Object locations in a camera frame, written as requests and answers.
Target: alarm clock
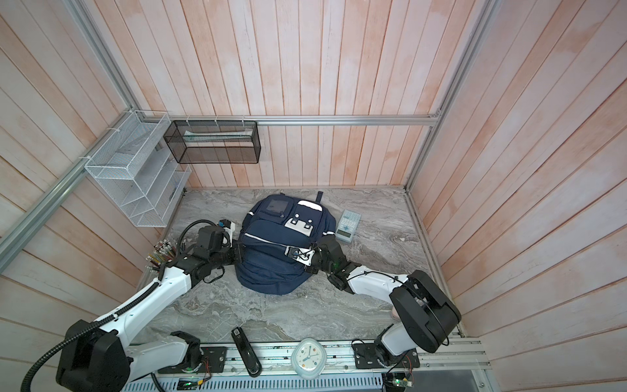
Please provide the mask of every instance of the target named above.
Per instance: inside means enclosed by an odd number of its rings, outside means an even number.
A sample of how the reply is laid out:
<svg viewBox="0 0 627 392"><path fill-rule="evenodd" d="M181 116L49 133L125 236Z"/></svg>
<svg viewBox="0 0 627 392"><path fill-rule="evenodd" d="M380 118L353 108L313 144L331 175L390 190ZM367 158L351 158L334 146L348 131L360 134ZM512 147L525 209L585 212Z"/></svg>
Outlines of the alarm clock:
<svg viewBox="0 0 627 392"><path fill-rule="evenodd" d="M292 352L292 367L304 379L320 376L327 363L327 352L310 337L303 339Z"/></svg>

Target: navy backpack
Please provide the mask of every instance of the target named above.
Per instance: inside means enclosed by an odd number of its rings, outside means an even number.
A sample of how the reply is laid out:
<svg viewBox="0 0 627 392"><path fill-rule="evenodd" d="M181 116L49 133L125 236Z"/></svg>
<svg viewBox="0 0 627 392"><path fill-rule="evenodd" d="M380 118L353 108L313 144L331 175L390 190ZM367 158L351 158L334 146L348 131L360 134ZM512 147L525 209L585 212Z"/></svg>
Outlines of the navy backpack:
<svg viewBox="0 0 627 392"><path fill-rule="evenodd" d="M334 235L335 218L316 201L271 194L257 202L242 223L240 241L246 245L235 265L244 287L266 294L287 294L312 274L305 265L286 256L287 248L310 248L324 235Z"/></svg>

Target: calculator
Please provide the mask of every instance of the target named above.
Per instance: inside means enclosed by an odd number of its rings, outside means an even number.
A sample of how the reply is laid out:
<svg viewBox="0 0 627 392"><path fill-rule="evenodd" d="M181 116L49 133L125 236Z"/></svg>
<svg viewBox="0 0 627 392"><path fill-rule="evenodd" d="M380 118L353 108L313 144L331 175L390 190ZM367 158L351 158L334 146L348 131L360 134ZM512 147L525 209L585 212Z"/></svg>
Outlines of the calculator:
<svg viewBox="0 0 627 392"><path fill-rule="evenodd" d="M357 224L359 223L360 219L361 214L354 213L353 211L345 209L342 213L342 217L340 218L339 223L337 224L335 237L338 240L351 242L353 236L355 235Z"/></svg>

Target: vent grille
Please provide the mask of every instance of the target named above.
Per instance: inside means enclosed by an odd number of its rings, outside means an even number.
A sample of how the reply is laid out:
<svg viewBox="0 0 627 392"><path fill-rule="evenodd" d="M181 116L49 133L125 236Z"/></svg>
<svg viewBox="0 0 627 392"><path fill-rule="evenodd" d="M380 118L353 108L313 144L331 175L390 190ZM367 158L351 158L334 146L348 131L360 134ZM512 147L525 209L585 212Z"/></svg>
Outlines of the vent grille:
<svg viewBox="0 0 627 392"><path fill-rule="evenodd" d="M160 377L161 386L167 392L175 392L179 378ZM317 379L306 380L296 375L286 376L260 376L252 379L248 376L215 377L205 382L198 391L301 391L324 392L337 390L381 390L381 374L322 374ZM156 391L151 379L141 379L129 383L124 388L125 392Z"/></svg>

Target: black mesh basket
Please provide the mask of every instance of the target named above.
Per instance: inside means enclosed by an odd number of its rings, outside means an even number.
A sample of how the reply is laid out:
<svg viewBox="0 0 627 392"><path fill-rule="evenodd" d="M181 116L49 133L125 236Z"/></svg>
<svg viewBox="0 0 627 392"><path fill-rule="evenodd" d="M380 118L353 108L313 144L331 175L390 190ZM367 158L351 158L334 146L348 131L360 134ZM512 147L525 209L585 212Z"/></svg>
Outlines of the black mesh basket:
<svg viewBox="0 0 627 392"><path fill-rule="evenodd" d="M178 163L259 163L255 121L176 120L164 139Z"/></svg>

